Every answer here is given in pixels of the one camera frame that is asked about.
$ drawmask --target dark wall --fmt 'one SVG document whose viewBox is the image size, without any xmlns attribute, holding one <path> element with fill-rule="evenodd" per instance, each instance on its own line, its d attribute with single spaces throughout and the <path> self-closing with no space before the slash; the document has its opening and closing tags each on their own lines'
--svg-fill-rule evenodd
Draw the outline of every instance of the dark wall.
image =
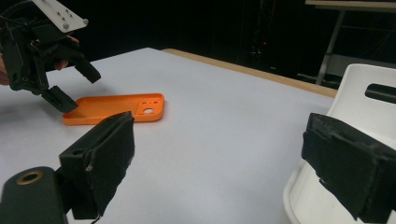
<svg viewBox="0 0 396 224">
<path fill-rule="evenodd" d="M 73 36 L 92 61 L 173 48 L 286 77 L 318 73 L 338 15 L 304 0 L 59 1 L 89 19 Z M 1 0 L 0 7 L 11 2 Z M 347 26 L 371 30 L 343 28 L 334 50 L 394 62 L 395 15 L 348 12 Z"/>
</svg>

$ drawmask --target black cable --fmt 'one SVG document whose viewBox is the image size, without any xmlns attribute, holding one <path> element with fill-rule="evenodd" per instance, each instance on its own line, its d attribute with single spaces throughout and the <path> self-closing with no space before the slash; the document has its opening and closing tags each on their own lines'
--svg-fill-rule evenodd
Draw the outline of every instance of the black cable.
<svg viewBox="0 0 396 224">
<path fill-rule="evenodd" d="M 239 62 L 239 56 L 240 56 L 239 54 L 243 49 L 244 31 L 245 31 L 245 13 L 246 13 L 246 1 L 245 0 L 242 1 L 241 13 L 242 13 L 242 16 L 241 16 L 242 21 L 241 21 L 241 28 L 240 28 L 240 34 L 239 34 L 239 48 L 238 48 L 238 53 L 236 55 L 236 60 L 235 60 L 236 63 L 240 63 Z"/>
<path fill-rule="evenodd" d="M 0 15 L 0 19 L 2 19 L 0 21 L 0 26 L 2 26 L 5 21 L 13 21 L 10 19 L 10 17 L 14 13 L 19 12 L 27 7 L 30 7 L 30 6 L 35 6 L 35 4 L 31 0 L 25 0 L 25 1 L 22 1 L 22 2 L 19 2 L 15 5 L 13 5 L 12 7 L 7 8 Z"/>
<path fill-rule="evenodd" d="M 392 35 L 392 33 L 395 31 L 396 29 L 396 24 L 393 26 L 393 28 L 388 32 L 387 35 L 385 35 L 379 42 L 378 42 L 378 47 L 376 48 L 376 50 L 372 53 L 372 55 L 370 56 L 370 59 L 372 60 L 374 58 L 374 56 L 379 52 L 380 49 L 382 49 L 382 47 L 384 46 L 384 44 L 388 41 L 388 39 L 390 38 L 390 36 Z"/>
<path fill-rule="evenodd" d="M 96 218 L 96 220 L 94 220 L 91 224 L 95 224 L 96 222 L 98 222 L 99 221 L 99 219 L 101 218 L 101 216 L 100 215 L 98 215 L 98 217 Z"/>
</svg>

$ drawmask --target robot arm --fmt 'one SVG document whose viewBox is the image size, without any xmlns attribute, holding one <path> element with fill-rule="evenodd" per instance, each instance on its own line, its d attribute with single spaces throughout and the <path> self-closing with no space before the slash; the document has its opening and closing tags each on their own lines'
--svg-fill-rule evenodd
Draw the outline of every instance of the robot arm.
<svg viewBox="0 0 396 224">
<path fill-rule="evenodd" d="M 41 10 L 46 9 L 44 13 L 47 16 L 59 14 L 59 18 L 13 18 L 18 11 L 35 7 L 33 3 Z M 68 15 L 66 19 L 59 12 L 62 7 L 55 0 L 35 0 L 19 3 L 6 10 L 0 21 L 0 51 L 3 53 L 12 90 L 27 90 L 32 94 L 41 95 L 59 111 L 69 112 L 77 107 L 76 102 L 57 86 L 49 89 L 46 68 L 53 66 L 57 61 L 67 60 L 91 83 L 101 76 L 78 50 L 78 43 L 67 37 L 73 30 L 85 26 L 88 21 L 64 7 L 62 13 Z"/>
</svg>

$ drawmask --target white table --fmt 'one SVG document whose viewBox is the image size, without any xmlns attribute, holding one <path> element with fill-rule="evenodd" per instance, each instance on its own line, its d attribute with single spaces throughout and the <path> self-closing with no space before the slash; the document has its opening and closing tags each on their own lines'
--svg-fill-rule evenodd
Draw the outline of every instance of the white table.
<svg viewBox="0 0 396 224">
<path fill-rule="evenodd" d="M 73 99 L 161 92 L 163 118 L 134 125 L 135 156 L 101 224 L 285 223 L 282 191 L 300 159 L 311 112 L 333 98 L 155 49 L 49 73 Z M 65 126 L 27 91 L 0 88 L 0 183 L 58 155 L 92 126 Z M 74 220 L 69 223 L 91 223 Z"/>
</svg>

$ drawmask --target wooden table edge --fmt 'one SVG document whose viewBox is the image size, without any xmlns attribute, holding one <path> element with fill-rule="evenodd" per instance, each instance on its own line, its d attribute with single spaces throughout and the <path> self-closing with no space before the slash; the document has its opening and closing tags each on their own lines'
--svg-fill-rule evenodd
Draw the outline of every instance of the wooden table edge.
<svg viewBox="0 0 396 224">
<path fill-rule="evenodd" d="M 226 63 L 220 60 L 216 60 L 216 59 L 211 59 L 211 58 L 207 58 L 204 56 L 200 56 L 197 54 L 192 54 L 192 53 L 188 53 L 182 50 L 178 50 L 178 49 L 163 49 L 164 52 L 167 53 L 171 53 L 180 57 L 184 57 L 184 58 L 188 58 L 188 59 L 192 59 L 195 60 L 197 62 L 201 62 L 201 63 L 208 63 L 211 65 L 215 65 L 218 67 L 222 67 L 222 68 L 226 68 L 226 69 L 230 69 L 236 72 L 241 72 L 244 74 L 248 74 L 254 77 L 261 77 L 261 78 L 265 78 L 277 83 L 281 83 L 284 85 L 288 85 L 288 86 L 292 86 L 294 88 L 298 88 L 301 90 L 305 90 L 305 91 L 311 91 L 317 94 L 321 94 L 321 95 L 325 95 L 325 96 L 329 96 L 329 97 L 335 97 L 337 90 L 331 89 L 331 88 L 327 88 L 327 87 L 323 87 L 323 86 L 319 86 L 319 85 L 315 85 L 312 83 L 307 83 L 307 82 L 303 82 L 300 80 L 296 80 L 296 79 L 292 79 L 289 77 L 282 77 L 282 76 L 278 76 L 275 74 L 271 74 L 271 73 L 267 73 L 267 72 L 263 72 L 263 71 L 259 71 L 256 69 L 252 69 L 252 68 L 248 68 L 248 67 L 244 67 L 241 65 L 237 65 L 234 63 Z"/>
</svg>

